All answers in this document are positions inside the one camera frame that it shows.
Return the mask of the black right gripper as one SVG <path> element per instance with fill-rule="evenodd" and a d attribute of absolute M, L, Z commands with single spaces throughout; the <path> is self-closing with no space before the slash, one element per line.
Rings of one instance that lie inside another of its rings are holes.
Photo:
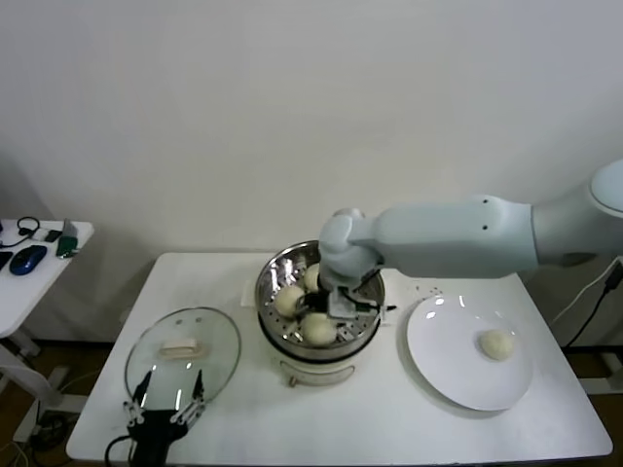
<path fill-rule="evenodd" d="M 310 292 L 303 300 L 295 304 L 292 319 L 302 321 L 311 313 L 327 314 L 329 310 L 329 292 Z M 352 320 L 340 320 L 336 325 L 337 333 L 342 341 L 354 341 L 356 339 L 356 326 Z"/>

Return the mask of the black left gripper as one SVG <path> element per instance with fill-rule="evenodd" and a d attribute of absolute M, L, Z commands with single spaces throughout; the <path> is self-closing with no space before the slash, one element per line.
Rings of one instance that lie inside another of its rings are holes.
<path fill-rule="evenodd" d="M 170 446 L 189 432 L 186 423 L 195 423 L 204 411 L 204 385 L 202 370 L 199 370 L 191 392 L 191 400 L 181 410 L 176 413 L 174 411 L 144 413 L 143 405 L 151 376 L 152 372 L 148 371 L 135 387 L 130 400 L 123 403 L 128 421 L 128 434 L 135 442 L 130 466 L 165 466 Z"/>

